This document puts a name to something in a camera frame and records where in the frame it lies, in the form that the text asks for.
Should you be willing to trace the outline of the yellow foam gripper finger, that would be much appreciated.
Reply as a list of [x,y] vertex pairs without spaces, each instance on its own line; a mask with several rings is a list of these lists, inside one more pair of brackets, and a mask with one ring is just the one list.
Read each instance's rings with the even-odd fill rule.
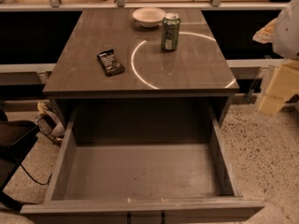
[[274,116],[284,104],[299,93],[299,61],[284,60],[272,71],[272,76],[257,106],[265,116]]

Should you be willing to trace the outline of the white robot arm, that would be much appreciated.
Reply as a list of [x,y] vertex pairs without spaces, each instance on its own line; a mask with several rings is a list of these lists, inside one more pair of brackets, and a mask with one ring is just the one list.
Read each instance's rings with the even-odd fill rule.
[[260,114],[270,117],[299,93],[299,0],[291,0],[275,19],[255,33],[253,40],[271,43],[272,50],[283,58],[266,78],[257,106]]

